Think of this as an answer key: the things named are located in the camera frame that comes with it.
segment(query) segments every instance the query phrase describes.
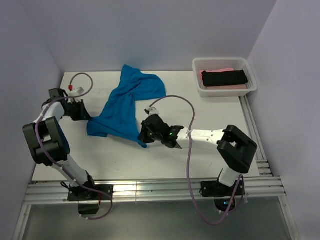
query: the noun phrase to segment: white tabletop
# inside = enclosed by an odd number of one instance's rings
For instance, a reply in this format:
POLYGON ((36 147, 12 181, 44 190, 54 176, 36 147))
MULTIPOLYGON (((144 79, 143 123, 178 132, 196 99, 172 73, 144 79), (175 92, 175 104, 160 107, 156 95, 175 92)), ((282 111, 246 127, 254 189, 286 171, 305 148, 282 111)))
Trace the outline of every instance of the white tabletop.
MULTIPOLYGON (((164 82, 167 95, 187 98, 196 111, 193 129, 217 130, 235 125, 245 134, 248 129, 238 97, 201 98, 197 92, 193 72, 156 71, 145 72, 158 75, 164 82)), ((67 90, 70 79, 76 72, 64 74, 61 88, 67 90)), ((94 81, 92 91, 83 97, 85 107, 93 117, 100 115, 108 97, 120 82, 120 72, 88 72, 94 81)), ((87 90, 90 81, 80 75, 73 81, 73 87, 87 90)), ((144 109, 154 100, 136 102, 138 129, 147 118, 144 109)), ((190 106, 177 98, 166 98, 155 107, 169 126, 188 126, 192 117, 190 106)), ((138 143, 119 137, 97 137, 87 135, 86 121, 72 121, 64 117, 61 128, 70 144, 71 155, 79 166, 89 172, 95 180, 148 180, 185 179, 188 149, 170 149, 159 142, 142 148, 138 143)), ((227 166, 215 149, 192 149, 190 176, 192 178, 217 178, 221 169, 227 166)), ((252 162, 246 177, 259 177, 257 162, 252 162)), ((61 181, 60 173, 43 164, 37 165, 33 181, 61 181)))

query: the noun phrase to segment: white wall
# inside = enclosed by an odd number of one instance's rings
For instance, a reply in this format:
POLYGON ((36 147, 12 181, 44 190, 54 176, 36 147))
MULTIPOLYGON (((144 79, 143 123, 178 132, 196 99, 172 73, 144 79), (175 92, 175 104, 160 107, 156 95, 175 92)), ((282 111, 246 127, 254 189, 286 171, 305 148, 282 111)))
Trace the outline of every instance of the white wall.
POLYGON ((62 70, 191 70, 251 52, 276 0, 21 0, 62 70))
POLYGON ((320 1, 278 0, 248 58, 249 101, 305 240, 320 238, 320 1))
POLYGON ((61 72, 18 0, 0 1, 0 239, 11 239, 34 170, 22 127, 61 72))

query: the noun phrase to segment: laundry basket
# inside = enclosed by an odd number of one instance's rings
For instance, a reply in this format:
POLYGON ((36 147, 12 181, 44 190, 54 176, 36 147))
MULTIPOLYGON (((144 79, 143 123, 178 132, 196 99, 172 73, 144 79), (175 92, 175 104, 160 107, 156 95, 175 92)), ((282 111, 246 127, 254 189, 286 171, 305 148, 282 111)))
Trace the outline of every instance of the laundry basket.
POLYGON ((195 58, 192 61, 192 68, 197 90, 202 98, 213 97, 242 97, 249 92, 257 90, 255 76, 247 60, 241 57, 212 57, 212 58, 195 58), (234 70, 243 70, 248 83, 247 89, 206 89, 202 81, 201 72, 216 71, 220 69, 233 68, 234 70))

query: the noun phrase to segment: purple cable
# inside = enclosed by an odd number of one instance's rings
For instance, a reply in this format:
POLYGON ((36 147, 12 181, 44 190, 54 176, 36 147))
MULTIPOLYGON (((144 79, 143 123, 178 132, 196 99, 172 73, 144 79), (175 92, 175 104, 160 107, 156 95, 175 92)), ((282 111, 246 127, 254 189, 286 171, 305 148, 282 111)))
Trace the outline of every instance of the purple cable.
MULTIPOLYGON (((164 96, 164 97, 161 97, 159 99, 157 99, 156 101, 154 101, 150 107, 152 107, 154 104, 156 104, 157 102, 159 102, 160 100, 162 99, 166 99, 166 98, 178 98, 178 99, 182 99, 184 100, 185 102, 187 102, 190 107, 192 108, 192 119, 190 121, 190 124, 189 124, 189 131, 191 131, 191 128, 192 128, 192 125, 194 123, 194 120, 195 120, 195 117, 196 117, 196 111, 195 111, 195 108, 194 106, 192 105, 192 103, 185 99, 184 97, 182 96, 177 96, 177 95, 168 95, 168 96, 164 96)), ((196 212, 198 213, 198 215, 202 218, 203 221, 205 221, 207 224, 211 225, 211 226, 217 226, 219 225, 220 223, 222 223, 222 221, 226 218, 226 216, 228 215, 228 212, 231 208, 231 205, 232 205, 232 202, 235 198, 235 195, 236 195, 236 191, 237 191, 237 188, 239 186, 239 183, 240 183, 240 180, 242 178, 242 184, 244 183, 244 177, 242 175, 239 176, 238 180, 236 181, 236 184, 235 184, 235 187, 234 187, 234 190, 232 192, 232 195, 231 195, 231 199, 229 201, 229 204, 228 204, 228 207, 226 208, 226 211, 224 212, 223 216, 221 217, 221 219, 217 222, 211 222, 210 220, 208 220, 204 215, 203 213, 201 212, 198 204, 197 204, 197 201, 195 199, 195 195, 194 195, 194 192, 192 190, 192 186, 191 186, 191 179, 190 179, 190 161, 191 161, 191 152, 192 152, 192 137, 191 137, 191 132, 188 133, 188 137, 189 137, 189 151, 188 151, 188 157, 187 157, 187 162, 186 162, 186 179, 187 179, 187 183, 188 183, 188 188, 189 188, 189 192, 190 192, 190 195, 191 195, 191 199, 192 199, 192 202, 193 202, 193 205, 195 207, 195 210, 196 212)), ((242 199, 244 197, 244 193, 245 193, 245 188, 244 186, 242 187, 242 196, 241 196, 241 200, 239 202, 239 204, 232 210, 230 211, 233 212, 237 209, 237 207, 240 205, 240 203, 242 202, 242 199)))
MULTIPOLYGON (((36 135, 36 138, 37 138, 37 140, 38 140, 38 143, 39 143, 41 149, 43 150, 44 154, 46 155, 46 157, 47 157, 53 164, 57 165, 57 166, 60 167, 60 168, 62 167, 63 171, 64 171, 64 172, 68 175, 68 177, 71 178, 71 179, 75 179, 75 177, 72 176, 72 174, 71 174, 68 170, 64 169, 61 164, 57 163, 57 162, 50 156, 50 154, 48 153, 48 151, 46 150, 46 148, 45 148, 45 146, 44 146, 44 144, 43 144, 43 142, 42 142, 42 139, 41 139, 41 137, 40 137, 40 134, 39 134, 39 123, 42 121, 42 119, 43 119, 44 116, 46 115, 47 111, 49 110, 49 108, 50 108, 54 103, 56 103, 56 102, 58 102, 58 101, 60 101, 60 100, 67 100, 67 99, 74 99, 74 98, 83 97, 83 96, 87 95, 87 94, 92 90, 92 88, 94 87, 94 81, 93 81, 93 79, 91 78, 91 76, 90 76, 89 74, 84 73, 84 72, 80 72, 80 73, 77 73, 76 75, 74 75, 73 78, 72 78, 71 81, 70 81, 70 85, 71 85, 71 83, 73 82, 73 80, 75 79, 75 77, 77 77, 77 76, 79 76, 79 75, 86 75, 86 76, 91 80, 91 87, 89 88, 89 90, 86 91, 85 93, 79 95, 79 96, 66 96, 66 97, 60 97, 60 98, 57 98, 57 99, 53 100, 53 101, 50 102, 50 103, 48 104, 48 106, 46 106, 46 108, 42 111, 39 119, 38 119, 37 122, 35 123, 35 135, 36 135)), ((98 217, 86 217, 86 216, 81 215, 82 218, 85 218, 85 219, 88 219, 88 220, 99 220, 99 219, 104 218, 105 216, 107 216, 107 215, 111 212, 112 207, 113 207, 113 201, 112 201, 112 198, 111 198, 108 194, 106 194, 106 193, 103 192, 103 191, 99 191, 99 190, 96 190, 96 189, 93 189, 93 188, 86 187, 86 186, 80 184, 76 179, 75 179, 75 183, 78 184, 81 188, 83 188, 83 189, 85 189, 85 190, 87 190, 87 191, 94 192, 94 193, 98 193, 98 194, 102 194, 102 195, 106 196, 106 197, 110 200, 110 208, 109 208, 109 210, 108 210, 105 214, 103 214, 102 216, 98 216, 98 217)))

